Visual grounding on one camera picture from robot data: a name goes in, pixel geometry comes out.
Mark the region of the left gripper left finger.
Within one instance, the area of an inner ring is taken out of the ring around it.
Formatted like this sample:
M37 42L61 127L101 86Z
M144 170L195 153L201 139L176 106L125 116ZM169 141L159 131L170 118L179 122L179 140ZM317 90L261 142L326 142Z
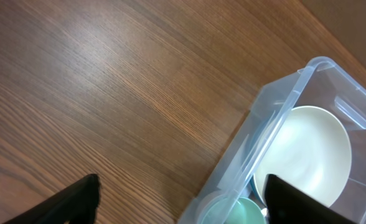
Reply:
M99 176L88 174L5 224L94 224L99 204Z

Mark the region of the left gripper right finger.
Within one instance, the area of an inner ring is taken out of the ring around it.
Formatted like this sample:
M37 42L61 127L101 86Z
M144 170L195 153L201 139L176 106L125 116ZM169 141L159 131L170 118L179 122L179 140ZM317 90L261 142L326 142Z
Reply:
M355 224L274 174L267 175L264 196L270 224Z

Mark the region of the mint green small bowl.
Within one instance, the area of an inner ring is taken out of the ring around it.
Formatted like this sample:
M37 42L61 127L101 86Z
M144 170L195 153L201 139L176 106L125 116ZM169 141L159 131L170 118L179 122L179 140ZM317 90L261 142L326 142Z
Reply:
M218 199L205 214L198 220L200 224L266 224L260 207L249 198L240 197L228 212L229 202L226 198Z

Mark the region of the cream bowl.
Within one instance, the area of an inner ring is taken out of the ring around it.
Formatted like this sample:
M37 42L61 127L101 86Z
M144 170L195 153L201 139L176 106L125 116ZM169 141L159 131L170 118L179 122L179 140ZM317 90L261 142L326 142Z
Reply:
M266 177L274 174L330 207L343 192L351 167L352 147L339 119L320 107L298 106L267 149L251 186L264 202Z

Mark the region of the clear plastic storage container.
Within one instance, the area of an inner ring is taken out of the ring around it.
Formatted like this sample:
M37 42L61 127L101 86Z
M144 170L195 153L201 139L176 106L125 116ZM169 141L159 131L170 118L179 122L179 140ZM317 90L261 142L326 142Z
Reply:
M225 154L179 222L198 223L206 209L223 198L229 202L227 213L245 197L267 216L266 202L256 196L251 180L288 114L298 106L323 108L344 125L352 147L352 167L343 192L328 208L353 222L366 223L366 89L327 57L316 57L304 68L261 89Z

